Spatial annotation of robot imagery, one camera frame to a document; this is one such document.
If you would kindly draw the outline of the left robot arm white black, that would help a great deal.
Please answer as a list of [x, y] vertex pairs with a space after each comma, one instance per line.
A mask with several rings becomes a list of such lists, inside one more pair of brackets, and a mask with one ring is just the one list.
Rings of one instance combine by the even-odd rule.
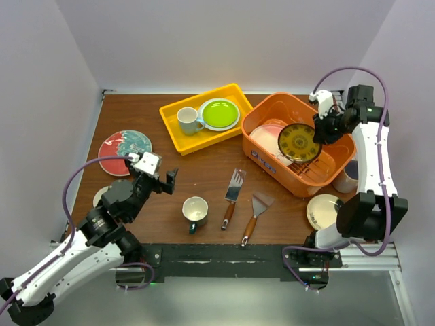
[[1, 279], [4, 310], [17, 325], [39, 325], [60, 299], [104, 271], [140, 263], [141, 243], [125, 228], [132, 223], [150, 194], [172, 194], [177, 169], [166, 181], [157, 174], [133, 170], [132, 181], [114, 181], [101, 194], [70, 235], [30, 271]]

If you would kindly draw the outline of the pink and cream plate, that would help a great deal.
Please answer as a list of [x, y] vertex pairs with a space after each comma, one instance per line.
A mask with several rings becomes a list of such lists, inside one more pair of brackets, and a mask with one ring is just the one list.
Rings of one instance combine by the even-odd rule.
[[264, 124], [254, 129], [249, 137], [254, 140], [267, 153], [278, 159], [283, 165], [289, 166], [293, 161], [287, 159], [280, 151], [278, 146], [278, 136], [283, 130], [279, 124]]

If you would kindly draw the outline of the yellow patterned plate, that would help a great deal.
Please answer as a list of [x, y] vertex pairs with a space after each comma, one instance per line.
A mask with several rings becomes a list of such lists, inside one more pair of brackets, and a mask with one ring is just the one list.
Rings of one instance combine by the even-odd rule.
[[279, 133], [277, 143], [283, 156], [296, 163], [307, 163], [316, 159], [322, 145], [315, 143], [315, 129], [307, 124], [295, 123], [284, 127]]

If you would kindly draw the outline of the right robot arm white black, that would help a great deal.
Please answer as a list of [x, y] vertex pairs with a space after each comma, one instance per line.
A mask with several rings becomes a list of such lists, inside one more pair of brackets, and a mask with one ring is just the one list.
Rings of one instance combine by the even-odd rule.
[[358, 157], [355, 196], [340, 207], [332, 225], [312, 232], [296, 252], [309, 266], [319, 266], [350, 244], [359, 247], [362, 242], [379, 241], [381, 247], [366, 255], [381, 254], [408, 211], [408, 201], [399, 197], [389, 165], [388, 112], [375, 105], [373, 92], [372, 86], [350, 87], [342, 112], [336, 110], [331, 92], [315, 90], [309, 95], [309, 102], [318, 105], [313, 117], [315, 142], [331, 145], [350, 134]]

